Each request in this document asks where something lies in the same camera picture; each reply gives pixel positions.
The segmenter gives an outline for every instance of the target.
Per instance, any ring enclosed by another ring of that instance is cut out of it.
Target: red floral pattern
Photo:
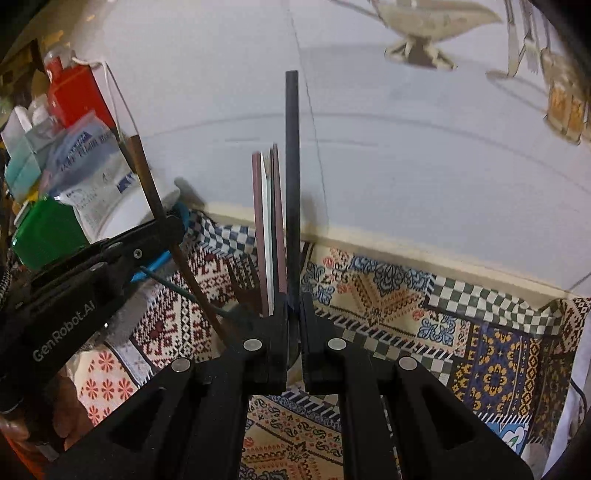
[[[92,424],[95,427],[101,421],[99,409],[96,408],[94,405],[91,405],[90,408],[88,409],[88,418],[90,418],[90,421],[92,422]]]
[[[131,386],[131,382],[126,378],[123,378],[119,380],[119,387],[117,388],[117,392],[119,392],[119,398],[125,401],[133,394],[134,389]]]
[[[103,382],[103,386],[100,388],[100,391],[103,392],[103,398],[109,401],[113,398],[113,394],[115,389],[113,388],[113,382],[108,378]]]
[[[91,400],[94,400],[96,397],[99,396],[99,389],[96,386],[96,382],[91,378],[86,380],[86,392],[88,393],[88,397]]]
[[[111,352],[100,352],[99,353],[99,365],[103,372],[110,372],[113,370],[115,364],[115,358]]]

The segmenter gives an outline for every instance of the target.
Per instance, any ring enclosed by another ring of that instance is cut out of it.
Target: patterned carpet
[[[222,259],[255,257],[254,232],[215,226],[196,212],[191,218],[191,268],[210,301],[223,306],[234,296]],[[228,232],[244,238],[237,242]],[[552,311],[560,328],[538,335],[510,322],[483,322],[465,311],[452,314],[441,304],[429,305],[434,290],[441,294],[433,288],[441,278],[427,272],[309,244],[302,265],[302,289],[312,293],[318,314],[333,320],[343,338],[380,358],[413,356],[517,453],[527,443],[549,449],[589,299],[556,304]],[[186,288],[178,273],[172,281]],[[482,309],[499,316],[502,300],[490,300]],[[74,380],[95,425],[174,358],[212,356],[209,325],[199,308],[176,293],[156,287],[138,320],[124,345],[80,355]],[[253,397],[239,477],[343,478],[336,396],[311,397],[294,387],[278,397]]]

